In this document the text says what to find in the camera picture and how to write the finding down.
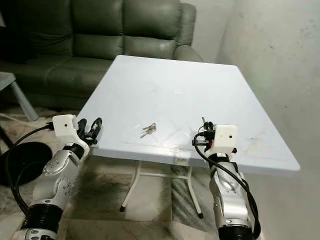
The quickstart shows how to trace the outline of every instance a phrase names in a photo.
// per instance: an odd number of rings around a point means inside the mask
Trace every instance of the table leg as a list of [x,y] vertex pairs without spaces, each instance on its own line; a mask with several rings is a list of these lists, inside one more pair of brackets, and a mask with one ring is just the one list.
[[198,213],[198,217],[200,219],[204,218],[204,215],[202,214],[201,208],[199,206],[197,197],[195,195],[194,189],[192,188],[192,183],[191,183],[191,174],[192,174],[192,166],[189,167],[188,169],[188,174],[187,174],[187,184],[188,184],[188,188],[189,188],[189,192],[193,201],[193,204],[195,206],[196,212]]
[[128,204],[129,198],[132,195],[133,191],[136,188],[136,185],[138,183],[139,177],[140,177],[140,172],[141,172],[141,161],[138,161],[137,166],[135,168],[135,176],[134,176],[134,180],[133,183],[130,187],[130,190],[128,192],[128,194],[126,195],[121,207],[120,207],[120,212],[123,212],[126,209],[126,206]]
[[24,112],[26,117],[30,121],[37,120],[38,114],[36,113],[36,111],[34,110],[32,105],[30,104],[30,102],[28,101],[28,99],[26,98],[26,96],[24,95],[24,93],[22,92],[22,90],[20,89],[18,84],[16,83],[16,81],[12,82],[10,85],[11,85],[13,93],[14,93],[16,99],[18,100],[20,107],[22,108],[22,111]]

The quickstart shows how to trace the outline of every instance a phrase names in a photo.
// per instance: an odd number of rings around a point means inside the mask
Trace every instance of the marble floor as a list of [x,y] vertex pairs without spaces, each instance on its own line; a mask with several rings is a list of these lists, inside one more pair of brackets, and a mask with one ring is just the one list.
[[[35,127],[41,127],[55,112],[36,108],[40,118],[23,124],[0,116],[0,124],[15,141]],[[27,121],[18,107],[1,109],[20,121]],[[39,132],[26,140],[46,143],[55,153],[61,148],[53,132]],[[6,146],[0,141],[2,152]],[[59,240],[84,239],[161,239],[217,240],[217,231],[209,192],[209,172],[194,168],[192,185],[204,219],[199,219],[183,179],[141,176],[126,210],[119,208],[133,181],[135,161],[90,156],[86,159],[73,188],[59,227]],[[186,174],[184,167],[159,163],[142,163],[142,171]],[[37,180],[20,187],[28,204]],[[0,185],[0,236],[10,239],[19,226],[23,214],[15,203],[8,187]]]

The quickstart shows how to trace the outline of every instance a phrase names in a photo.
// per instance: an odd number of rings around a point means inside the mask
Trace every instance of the white wall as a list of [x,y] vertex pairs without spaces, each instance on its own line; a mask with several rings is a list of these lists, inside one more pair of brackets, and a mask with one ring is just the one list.
[[192,47],[205,62],[216,61],[234,0],[181,0],[196,7]]
[[319,239],[320,1],[237,0],[217,61],[240,68],[301,165],[247,176],[265,239]]

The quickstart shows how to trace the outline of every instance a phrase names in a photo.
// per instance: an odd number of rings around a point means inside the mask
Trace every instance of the sofa backrest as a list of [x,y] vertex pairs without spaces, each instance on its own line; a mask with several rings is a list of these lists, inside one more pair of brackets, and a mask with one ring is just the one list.
[[196,9],[179,0],[7,0],[40,54],[171,59],[191,45]]
[[0,0],[8,28],[22,31],[39,54],[72,55],[70,0]]

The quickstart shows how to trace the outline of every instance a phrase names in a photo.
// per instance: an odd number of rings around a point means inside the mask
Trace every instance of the black round object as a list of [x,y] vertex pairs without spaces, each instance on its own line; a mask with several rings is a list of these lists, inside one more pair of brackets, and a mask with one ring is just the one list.
[[218,229],[220,240],[254,240],[252,230],[243,226],[223,226]]
[[[9,151],[0,156],[0,184],[8,186],[8,180],[5,171],[5,161]],[[9,169],[12,182],[15,183],[21,170],[29,163],[37,161],[43,164],[35,164],[27,168],[20,178],[19,184],[28,183],[39,177],[44,166],[52,158],[50,147],[44,143],[31,141],[17,145],[10,154]]]

